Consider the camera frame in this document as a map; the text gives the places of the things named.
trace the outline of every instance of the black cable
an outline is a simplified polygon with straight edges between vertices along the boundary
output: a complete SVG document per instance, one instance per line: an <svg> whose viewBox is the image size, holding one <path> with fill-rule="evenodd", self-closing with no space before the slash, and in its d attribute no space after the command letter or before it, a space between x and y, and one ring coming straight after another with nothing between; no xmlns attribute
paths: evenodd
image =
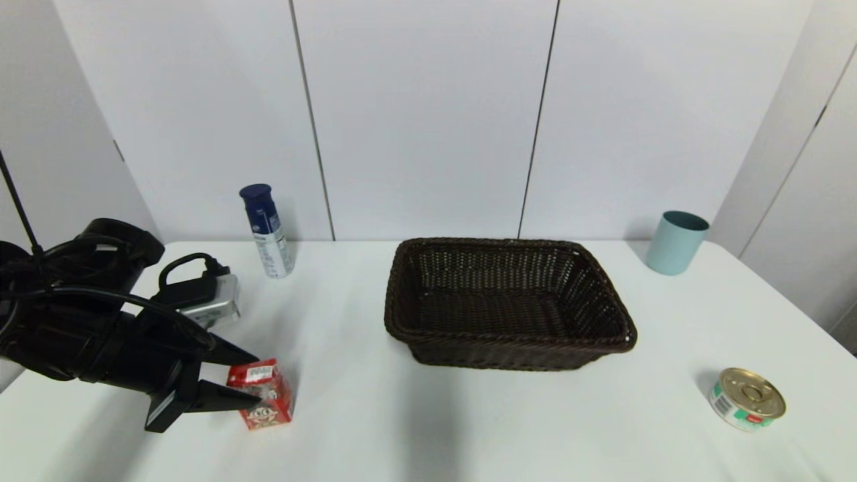
<svg viewBox="0 0 857 482"><path fill-rule="evenodd" d="M12 174L9 173L9 168L6 166L6 159L3 158L3 151L0 151L0 172L3 172L3 180L6 182L6 187L9 189L9 195L12 196L12 202L15 204L15 209L18 211L18 217L21 219L21 224L24 225L24 231L27 232L27 237L30 239L30 249L33 252L36 266L39 272L44 275L45 269L42 265L42 256L45 251L36 241L36 235L33 233L33 228L30 226L30 221L27 219L27 214L24 213L24 206L21 204L21 198L18 196L18 190L15 189L15 183L12 182Z"/></svg>
<svg viewBox="0 0 857 482"><path fill-rule="evenodd" d="M21 198L18 197L18 191L15 189L15 183L12 182L12 175L9 174L9 168L6 166L6 159L3 158L3 151L0 151L0 171L3 172L3 180L6 181L6 187L9 188L9 194L12 196L12 202L15 204L15 209L18 210L18 217L21 218L21 223L24 225L24 231L27 232L27 237L30 238L30 244L33 245L33 253L42 251L39 242L36 241L36 235L33 234L33 229L30 227L30 221L27 220L27 215L24 213L24 207L21 205Z"/></svg>
<svg viewBox="0 0 857 482"><path fill-rule="evenodd" d="M2 298L17 298L17 299L33 299L47 298L53 295L81 295L91 298L100 298L105 300L120 300L125 303L135 304L143 309L151 310L158 315L168 318L176 323L177 327L182 330L191 340L194 340L206 349L212 350L215 348L217 341L197 325L193 320L179 313L172 308L163 304L153 302L151 299L142 298L125 292L107 290L104 288L95 288L90 286L55 286L50 292L46 290L38 290L34 292L2 292Z"/></svg>
<svg viewBox="0 0 857 482"><path fill-rule="evenodd" d="M72 255L76 250L81 250L83 248L87 248L90 246L99 246L99 245L109 245L113 246L117 249L117 255L112 257L110 264L105 266L102 269L98 269L93 271L90 274L79 275L75 273L70 273L65 264L68 264L68 261L65 260L65 256ZM109 273L112 269L115 269L121 263L129 262L129 253L127 245L120 239L112 238L109 236L96 236L90 235L82 238L75 238L70 241L66 241L65 243L60 243L53 248L45 251L44 253L44 264L40 273L46 276L45 284L50 285L53 280L62 280L69 284L80 284L82 281L90 280L92 278L97 278L104 273ZM26 271L39 271L38 266L34 266L33 259L27 258L23 260L19 260L16 262L11 262L0 267L0 273L15 273L15 272L26 272Z"/></svg>
<svg viewBox="0 0 857 482"><path fill-rule="evenodd" d="M158 288L163 290L167 286L167 276L170 275L170 272L173 269L178 268L183 264L192 262L196 259L203 259L206 261L206 271L202 274L203 276L220 276L222 274L229 274L229 268L221 265L216 259L214 259L214 256L211 256L207 253L192 253L186 256L182 256L176 259L175 261L170 262L170 264L164 266L164 269L161 270L160 276L158 276Z"/></svg>

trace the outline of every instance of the red juice box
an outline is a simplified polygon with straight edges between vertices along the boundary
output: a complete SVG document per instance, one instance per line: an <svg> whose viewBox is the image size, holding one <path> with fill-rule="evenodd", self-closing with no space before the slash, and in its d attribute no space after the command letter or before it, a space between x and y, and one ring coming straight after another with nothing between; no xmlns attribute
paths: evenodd
<svg viewBox="0 0 857 482"><path fill-rule="evenodd" d="M276 358L231 367L226 386L262 399L259 405L239 411L250 430L291 422L291 388Z"/></svg>

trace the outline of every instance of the gold lid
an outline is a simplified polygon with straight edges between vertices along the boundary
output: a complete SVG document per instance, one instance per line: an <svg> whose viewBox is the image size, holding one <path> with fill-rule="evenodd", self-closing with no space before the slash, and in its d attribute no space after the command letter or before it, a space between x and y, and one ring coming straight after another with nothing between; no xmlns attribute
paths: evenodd
<svg viewBox="0 0 857 482"><path fill-rule="evenodd" d="M727 368L720 373L720 385L738 408L766 419L779 419L786 401L769 381L749 370Z"/></svg>

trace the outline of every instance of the white table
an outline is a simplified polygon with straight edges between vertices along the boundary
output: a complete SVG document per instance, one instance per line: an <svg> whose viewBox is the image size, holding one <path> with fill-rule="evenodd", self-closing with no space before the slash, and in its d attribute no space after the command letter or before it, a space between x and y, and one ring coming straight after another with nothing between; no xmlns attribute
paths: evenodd
<svg viewBox="0 0 857 482"><path fill-rule="evenodd" d="M234 412L189 413L149 434L145 395L28 372L0 395L0 479L857 480L857 361L722 248L667 277L639 260L644 245L585 242L639 342L531 373L415 362L383 324L396 245L300 243L285 280L264 277L251 243L169 245L165 262L204 250L238 275L243 319L214 331L280 359L294 422L249 432ZM154 294L159 269L135 292ZM704 391L729 366L768 377L786 416L754 435L720 420Z"/></svg>

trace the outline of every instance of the white wall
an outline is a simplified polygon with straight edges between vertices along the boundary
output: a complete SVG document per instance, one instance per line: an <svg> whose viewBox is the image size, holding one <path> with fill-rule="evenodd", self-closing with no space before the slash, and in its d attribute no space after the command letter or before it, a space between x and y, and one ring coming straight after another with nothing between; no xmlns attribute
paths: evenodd
<svg viewBox="0 0 857 482"><path fill-rule="evenodd" d="M830 336L842 344L845 349L857 355L857 301L845 312L842 319L832 327Z"/></svg>
<svg viewBox="0 0 857 482"><path fill-rule="evenodd" d="M563 1L521 236L713 219L812 0Z"/></svg>
<svg viewBox="0 0 857 482"><path fill-rule="evenodd" d="M98 217L155 232L50 0L0 2L0 149L45 248ZM29 250L0 186L0 238Z"/></svg>
<svg viewBox="0 0 857 482"><path fill-rule="evenodd" d="M296 0L337 239L515 237L556 0Z"/></svg>
<svg viewBox="0 0 857 482"><path fill-rule="evenodd" d="M248 238L252 183L331 238L287 0L55 2L165 240Z"/></svg>
<svg viewBox="0 0 857 482"><path fill-rule="evenodd" d="M744 252L857 44L857 2L815 0L794 55L709 239Z"/></svg>
<svg viewBox="0 0 857 482"><path fill-rule="evenodd" d="M857 300L857 61L741 260L823 328Z"/></svg>

